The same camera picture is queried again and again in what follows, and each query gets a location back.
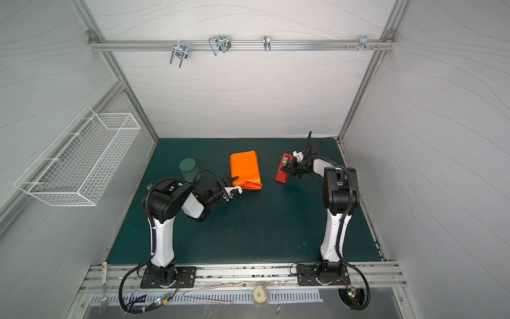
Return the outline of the metal u-bolt clamp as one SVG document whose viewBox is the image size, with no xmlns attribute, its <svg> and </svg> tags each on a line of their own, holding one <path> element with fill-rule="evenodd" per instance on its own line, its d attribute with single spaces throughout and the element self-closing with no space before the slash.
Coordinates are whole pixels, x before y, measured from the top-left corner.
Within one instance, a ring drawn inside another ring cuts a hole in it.
<svg viewBox="0 0 510 319">
<path fill-rule="evenodd" d="M 188 58 L 188 55 L 188 48 L 178 43 L 173 46 L 169 63 L 172 64 L 174 61 L 179 61 L 179 68 L 181 68 L 184 60 Z"/>
<path fill-rule="evenodd" d="M 225 53 L 232 47 L 231 40 L 228 35 L 214 35 L 208 40 L 211 50 L 215 56 L 220 52 Z"/>
</svg>

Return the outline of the small metal bracket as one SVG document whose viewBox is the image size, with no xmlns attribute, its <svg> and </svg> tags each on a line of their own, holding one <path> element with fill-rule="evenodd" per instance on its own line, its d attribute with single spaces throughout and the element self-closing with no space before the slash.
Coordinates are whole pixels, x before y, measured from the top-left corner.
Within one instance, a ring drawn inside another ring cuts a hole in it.
<svg viewBox="0 0 510 319">
<path fill-rule="evenodd" d="M 271 50 L 270 37 L 268 35 L 264 35 L 262 40 L 263 40 L 264 51 L 269 52 Z"/>
</svg>

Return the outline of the right metal bolt clamp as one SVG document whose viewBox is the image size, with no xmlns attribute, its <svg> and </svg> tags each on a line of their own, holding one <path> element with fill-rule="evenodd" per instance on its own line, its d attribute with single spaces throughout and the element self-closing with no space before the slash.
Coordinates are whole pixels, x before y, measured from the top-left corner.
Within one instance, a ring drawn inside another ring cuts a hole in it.
<svg viewBox="0 0 510 319">
<path fill-rule="evenodd" d="M 368 40 L 368 38 L 364 35 L 355 45 L 345 45 L 347 50 L 357 50 L 357 51 L 378 51 L 381 49 L 381 46 L 377 43 L 372 43 Z"/>
</svg>

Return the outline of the white power strip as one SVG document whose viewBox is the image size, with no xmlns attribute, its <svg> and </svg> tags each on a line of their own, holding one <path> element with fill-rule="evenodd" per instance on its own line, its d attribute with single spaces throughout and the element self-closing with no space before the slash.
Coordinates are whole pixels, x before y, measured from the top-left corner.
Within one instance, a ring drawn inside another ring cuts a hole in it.
<svg viewBox="0 0 510 319">
<path fill-rule="evenodd" d="M 102 286 L 106 285 L 108 272 L 108 263 L 105 261 L 102 263 Z"/>
</svg>

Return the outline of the fork hanging at front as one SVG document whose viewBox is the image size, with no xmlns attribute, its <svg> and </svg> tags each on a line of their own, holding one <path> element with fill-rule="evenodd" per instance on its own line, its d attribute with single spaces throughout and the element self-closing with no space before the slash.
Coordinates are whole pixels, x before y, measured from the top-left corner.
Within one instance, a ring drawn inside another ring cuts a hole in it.
<svg viewBox="0 0 510 319">
<path fill-rule="evenodd" d="M 106 312 L 108 303 L 109 303 L 109 297 L 106 294 L 106 285 L 103 284 L 102 285 L 102 299 L 100 301 L 100 308 L 99 308 L 99 312 L 98 312 L 99 316 L 102 316 Z"/>
</svg>

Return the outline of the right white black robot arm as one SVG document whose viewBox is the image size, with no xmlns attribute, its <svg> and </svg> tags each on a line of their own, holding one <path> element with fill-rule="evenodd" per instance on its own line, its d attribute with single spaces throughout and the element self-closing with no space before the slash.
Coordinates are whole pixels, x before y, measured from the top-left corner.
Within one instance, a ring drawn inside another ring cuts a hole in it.
<svg viewBox="0 0 510 319">
<path fill-rule="evenodd" d="M 313 276 L 322 285 L 347 282 L 349 273 L 343 246 L 347 226 L 359 205 L 357 172 L 317 153 L 316 149 L 316 145 L 308 144 L 304 151 L 294 152 L 290 159 L 282 161 L 281 171 L 299 178 L 304 174 L 323 178 L 322 201 L 327 221 Z"/>
</svg>

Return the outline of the aluminium crossbar rail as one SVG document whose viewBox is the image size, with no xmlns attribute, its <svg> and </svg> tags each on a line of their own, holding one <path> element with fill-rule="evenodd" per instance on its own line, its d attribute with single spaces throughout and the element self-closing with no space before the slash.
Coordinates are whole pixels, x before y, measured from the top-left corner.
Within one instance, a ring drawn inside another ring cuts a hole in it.
<svg viewBox="0 0 510 319">
<path fill-rule="evenodd" d="M 347 50 L 345 45 L 355 45 L 359 39 L 354 40 L 275 40 L 270 39 L 270 51 L 356 51 Z M 381 46 L 379 51 L 389 51 L 396 47 L 394 41 L 378 41 L 369 39 L 372 43 Z M 96 52 L 171 52 L 173 46 L 180 43 L 190 52 L 211 52 L 207 40 L 193 41 L 100 41 L 90 43 L 89 47 Z M 231 40 L 232 52 L 264 51 L 263 40 Z"/>
</svg>

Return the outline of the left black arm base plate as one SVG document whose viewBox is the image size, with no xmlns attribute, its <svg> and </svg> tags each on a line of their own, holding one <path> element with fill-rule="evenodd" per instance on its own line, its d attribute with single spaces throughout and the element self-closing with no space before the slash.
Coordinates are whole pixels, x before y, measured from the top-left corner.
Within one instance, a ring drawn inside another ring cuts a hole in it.
<svg viewBox="0 0 510 319">
<path fill-rule="evenodd" d="M 196 267 L 174 267 L 164 279 L 161 279 L 152 272 L 145 270 L 139 287 L 144 289 L 193 288 L 196 272 Z"/>
</svg>

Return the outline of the middle metal u-bolt clamp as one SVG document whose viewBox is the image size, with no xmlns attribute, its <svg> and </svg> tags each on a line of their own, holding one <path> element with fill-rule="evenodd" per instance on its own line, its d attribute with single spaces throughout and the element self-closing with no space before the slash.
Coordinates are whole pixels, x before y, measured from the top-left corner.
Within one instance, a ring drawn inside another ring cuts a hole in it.
<svg viewBox="0 0 510 319">
<path fill-rule="evenodd" d="M 215 56 L 220 52 L 225 53 L 232 47 L 231 40 L 228 35 L 214 35 L 208 40 L 211 50 Z"/>
</svg>

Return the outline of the left metal u-bolt clamp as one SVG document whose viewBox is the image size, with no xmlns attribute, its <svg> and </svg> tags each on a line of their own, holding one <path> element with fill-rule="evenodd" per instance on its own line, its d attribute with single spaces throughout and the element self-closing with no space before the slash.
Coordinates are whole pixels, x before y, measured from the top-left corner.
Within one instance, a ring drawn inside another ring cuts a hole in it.
<svg viewBox="0 0 510 319">
<path fill-rule="evenodd" d="M 172 64 L 174 61 L 179 61 L 179 68 L 181 68 L 184 60 L 188 58 L 188 55 L 188 48 L 178 43 L 173 46 L 169 63 Z"/>
</svg>

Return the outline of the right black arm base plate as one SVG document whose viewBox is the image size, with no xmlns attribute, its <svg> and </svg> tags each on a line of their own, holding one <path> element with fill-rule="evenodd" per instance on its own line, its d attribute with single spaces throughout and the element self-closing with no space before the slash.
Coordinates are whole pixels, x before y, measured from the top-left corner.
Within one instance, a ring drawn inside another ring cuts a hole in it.
<svg viewBox="0 0 510 319">
<path fill-rule="evenodd" d="M 350 286 L 347 266 L 334 263 L 333 266 L 302 264 L 296 267 L 297 283 L 307 286 Z"/>
</svg>

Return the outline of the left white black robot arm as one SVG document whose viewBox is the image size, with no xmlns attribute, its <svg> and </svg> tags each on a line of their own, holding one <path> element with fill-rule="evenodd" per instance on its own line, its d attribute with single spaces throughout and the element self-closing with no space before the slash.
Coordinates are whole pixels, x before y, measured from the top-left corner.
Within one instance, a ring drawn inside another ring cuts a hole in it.
<svg viewBox="0 0 510 319">
<path fill-rule="evenodd" d="M 238 177 L 219 178 L 215 184 L 186 182 L 177 178 L 163 178 L 147 185 L 142 207 L 151 228 L 151 257 L 146 275 L 161 286 L 169 286 L 177 278 L 173 229 L 178 213 L 203 222 L 211 206 L 226 203 L 243 192 L 234 182 Z"/>
</svg>

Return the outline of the orange wrapping paper sheet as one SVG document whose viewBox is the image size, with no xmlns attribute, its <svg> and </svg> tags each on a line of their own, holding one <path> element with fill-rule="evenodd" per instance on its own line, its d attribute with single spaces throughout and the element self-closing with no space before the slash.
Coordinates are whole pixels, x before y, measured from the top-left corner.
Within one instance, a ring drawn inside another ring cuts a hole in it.
<svg viewBox="0 0 510 319">
<path fill-rule="evenodd" d="M 243 190 L 261 190 L 262 182 L 258 158 L 255 151 L 241 152 L 230 156 L 231 177 L 236 178 L 233 186 Z"/>
</svg>

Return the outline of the white slotted vent strip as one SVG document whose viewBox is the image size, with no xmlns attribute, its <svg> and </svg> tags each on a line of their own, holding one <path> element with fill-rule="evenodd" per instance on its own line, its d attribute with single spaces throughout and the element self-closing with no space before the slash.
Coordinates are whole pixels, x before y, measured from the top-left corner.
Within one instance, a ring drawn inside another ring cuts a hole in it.
<svg viewBox="0 0 510 319">
<path fill-rule="evenodd" d="M 135 307 L 148 306 L 162 297 L 161 293 L 132 292 L 124 296 L 126 304 L 133 303 Z M 268 297 L 262 299 L 264 304 L 302 304 L 322 303 L 320 292 L 317 289 L 299 290 L 269 290 Z M 254 304 L 253 291 L 199 291 L 193 293 L 179 292 L 169 304 L 198 305 L 210 304 Z"/>
</svg>

